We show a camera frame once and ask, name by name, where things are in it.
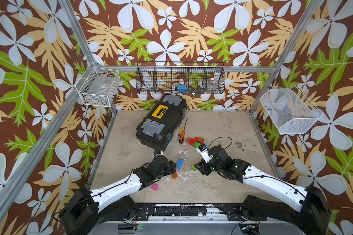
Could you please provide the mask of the red long lego brick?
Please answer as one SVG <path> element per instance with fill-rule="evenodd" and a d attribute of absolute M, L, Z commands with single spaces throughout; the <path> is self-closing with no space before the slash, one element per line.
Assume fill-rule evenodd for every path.
<path fill-rule="evenodd" d="M 196 141 L 197 141 L 196 138 L 190 138 L 190 137 L 188 137 L 188 138 L 186 139 L 186 142 L 187 142 L 188 144 L 190 144 L 191 146 L 194 146 L 195 143 L 196 143 Z"/>

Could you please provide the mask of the dark green lego brick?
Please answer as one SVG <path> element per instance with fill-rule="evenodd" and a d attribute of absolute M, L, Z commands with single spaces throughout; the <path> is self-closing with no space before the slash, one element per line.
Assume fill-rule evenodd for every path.
<path fill-rule="evenodd" d="M 193 147 L 194 147 L 194 148 L 198 148 L 200 145 L 201 145 L 201 143 L 199 143 L 199 142 L 194 142 Z"/>

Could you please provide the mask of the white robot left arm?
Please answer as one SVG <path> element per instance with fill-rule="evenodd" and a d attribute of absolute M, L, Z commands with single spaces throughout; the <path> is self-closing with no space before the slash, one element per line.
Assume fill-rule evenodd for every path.
<path fill-rule="evenodd" d="M 107 221 L 130 220 L 138 209 L 130 195 L 175 171 L 176 164 L 158 154 L 120 181 L 92 191 L 87 187 L 77 190 L 57 213 L 58 220 L 68 235 L 87 235 L 95 226 Z"/>

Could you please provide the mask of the light blue long lego brick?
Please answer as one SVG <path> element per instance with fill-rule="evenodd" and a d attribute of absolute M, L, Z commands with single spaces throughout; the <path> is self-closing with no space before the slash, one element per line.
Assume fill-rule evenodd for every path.
<path fill-rule="evenodd" d="M 182 166 L 183 166 L 183 163 L 184 163 L 184 159 L 179 158 L 179 159 L 177 160 L 177 163 L 176 163 L 176 168 L 177 168 L 177 169 L 181 169 Z"/>

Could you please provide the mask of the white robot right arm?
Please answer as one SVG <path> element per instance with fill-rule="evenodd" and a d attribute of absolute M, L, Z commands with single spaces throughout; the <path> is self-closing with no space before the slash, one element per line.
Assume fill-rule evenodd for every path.
<path fill-rule="evenodd" d="M 256 220 L 269 217 L 297 226 L 306 235 L 324 235 L 327 232 L 331 210 L 323 193 L 314 186 L 307 188 L 275 178 L 254 165 L 232 159 L 220 145 L 208 148 L 193 145 L 202 156 L 195 168 L 203 175 L 216 171 L 225 179 L 253 186 L 278 199 L 268 201 L 247 196 L 240 211 L 244 218 Z"/>

